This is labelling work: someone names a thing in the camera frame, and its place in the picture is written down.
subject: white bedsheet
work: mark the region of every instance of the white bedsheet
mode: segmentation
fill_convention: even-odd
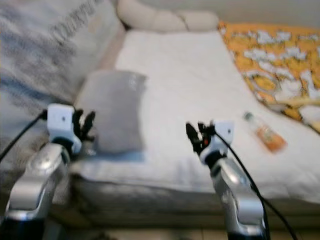
[[[213,192],[185,123],[226,119],[235,122],[232,146],[263,195],[320,203],[320,136],[258,103],[217,31],[130,31],[116,68],[148,76],[140,109],[145,151],[84,159],[72,166],[74,173],[89,181]],[[243,120],[245,111],[282,135],[286,149],[270,153]]]

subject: blanket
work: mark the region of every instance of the blanket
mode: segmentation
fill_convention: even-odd
[[[256,98],[320,134],[320,30],[220,22],[219,31]]]

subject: black cable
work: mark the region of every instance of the black cable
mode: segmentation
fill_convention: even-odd
[[[35,125],[40,119],[47,119],[47,110],[43,110],[33,121],[31,121],[25,128],[6,146],[3,152],[0,154],[0,163],[7,153],[12,149],[16,142],[28,131],[33,125]]]
[[[265,208],[265,204],[268,205],[268,207],[282,220],[282,222],[284,223],[285,227],[287,228],[287,230],[289,231],[291,237],[293,240],[298,240],[297,235],[295,233],[295,231],[293,230],[293,228],[290,226],[290,224],[288,223],[288,221],[285,219],[285,217],[268,201],[266,200],[261,194],[260,191],[255,183],[255,181],[253,180],[253,178],[251,177],[251,175],[249,174],[248,170],[246,169],[245,165],[242,163],[242,161],[240,160],[240,158],[238,157],[238,155],[236,154],[236,152],[233,150],[233,148],[230,146],[229,143],[226,142],[226,140],[217,132],[215,132],[215,134],[217,135],[217,137],[228,147],[228,149],[231,151],[231,153],[234,155],[235,159],[238,161],[238,163],[240,164],[242,170],[244,171],[244,173],[246,174],[246,176],[248,177],[248,179],[250,180],[252,189],[256,192],[256,195],[258,196],[258,198],[261,201],[262,207],[263,207],[263,220],[264,220],[264,224],[265,224],[265,231],[266,231],[266,237],[268,240],[270,240],[270,227],[269,227],[269,222],[268,222],[268,216],[267,216],[267,211]]]

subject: gray pillow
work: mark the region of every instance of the gray pillow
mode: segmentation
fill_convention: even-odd
[[[84,116],[95,111],[93,131],[97,153],[143,149],[139,108],[146,77],[130,71],[99,70],[90,74],[75,104]]]

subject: wall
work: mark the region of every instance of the wall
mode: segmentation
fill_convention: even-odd
[[[166,9],[211,10],[229,22],[255,22],[320,28],[320,0],[140,0]]]

